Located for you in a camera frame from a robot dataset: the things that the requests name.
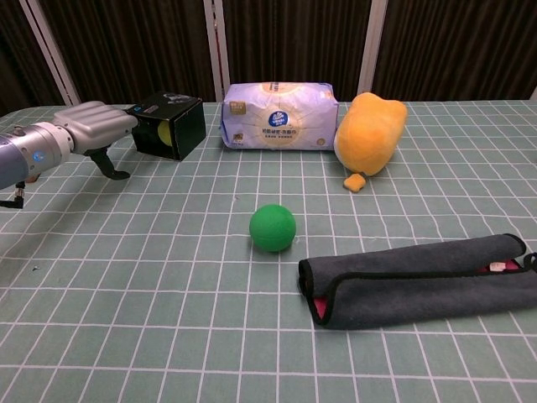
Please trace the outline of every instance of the green ball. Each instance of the green ball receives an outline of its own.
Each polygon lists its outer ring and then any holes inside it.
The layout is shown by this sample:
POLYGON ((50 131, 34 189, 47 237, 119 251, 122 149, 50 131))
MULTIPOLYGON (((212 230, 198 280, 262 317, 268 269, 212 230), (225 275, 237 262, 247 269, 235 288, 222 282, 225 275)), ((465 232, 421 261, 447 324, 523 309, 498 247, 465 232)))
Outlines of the green ball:
POLYGON ((296 235, 293 213, 279 204, 259 208, 250 219, 254 245, 267 252, 279 252, 291 245, 296 235))

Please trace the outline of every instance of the microfiber cloth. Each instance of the microfiber cloth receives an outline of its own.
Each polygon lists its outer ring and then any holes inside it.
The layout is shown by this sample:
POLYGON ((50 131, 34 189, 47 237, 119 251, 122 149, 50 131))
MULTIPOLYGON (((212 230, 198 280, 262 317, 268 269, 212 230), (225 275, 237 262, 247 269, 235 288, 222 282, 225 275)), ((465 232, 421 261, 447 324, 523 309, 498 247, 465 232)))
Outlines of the microfiber cloth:
POLYGON ((537 306, 537 254, 490 235, 299 262, 314 322, 330 329, 386 327, 537 306))

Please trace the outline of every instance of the orange plush toy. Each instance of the orange plush toy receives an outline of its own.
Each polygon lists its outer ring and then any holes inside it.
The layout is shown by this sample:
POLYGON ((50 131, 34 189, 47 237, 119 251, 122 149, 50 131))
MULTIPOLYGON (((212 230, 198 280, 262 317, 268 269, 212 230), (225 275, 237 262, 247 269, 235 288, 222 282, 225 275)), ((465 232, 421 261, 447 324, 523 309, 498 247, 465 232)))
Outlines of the orange plush toy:
POLYGON ((364 92, 352 101, 336 131, 334 151, 352 172, 343 185, 357 192, 363 176, 377 174, 392 158, 406 124, 407 108, 400 101, 385 100, 364 92))

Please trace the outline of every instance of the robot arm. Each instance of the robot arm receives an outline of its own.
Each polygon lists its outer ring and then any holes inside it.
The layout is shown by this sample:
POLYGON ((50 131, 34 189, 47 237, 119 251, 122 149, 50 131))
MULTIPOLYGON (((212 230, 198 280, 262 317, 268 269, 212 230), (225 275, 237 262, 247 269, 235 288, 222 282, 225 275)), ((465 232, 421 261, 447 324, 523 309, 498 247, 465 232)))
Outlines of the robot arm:
POLYGON ((50 123, 0 133, 0 190, 18 188, 15 201, 0 201, 0 207, 22 208, 24 181, 63 164, 71 153, 89 156, 110 179, 127 179, 129 173, 114 169, 107 149, 137 124, 125 111, 93 101, 57 112, 50 123))

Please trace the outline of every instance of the dark curtain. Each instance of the dark curtain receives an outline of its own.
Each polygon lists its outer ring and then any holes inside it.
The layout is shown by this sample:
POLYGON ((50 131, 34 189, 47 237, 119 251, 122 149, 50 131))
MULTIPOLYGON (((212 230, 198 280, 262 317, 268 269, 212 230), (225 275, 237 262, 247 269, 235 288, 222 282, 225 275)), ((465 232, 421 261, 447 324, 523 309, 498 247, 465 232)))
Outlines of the dark curtain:
POLYGON ((403 101, 528 99, 535 0, 390 0, 373 92, 403 101))
POLYGON ((166 90, 214 101, 201 0, 41 0, 84 101, 166 90))
POLYGON ((231 83, 329 82, 357 93, 371 0, 225 0, 231 83))
POLYGON ((0 116, 64 104, 18 0, 0 1, 0 88, 0 116))

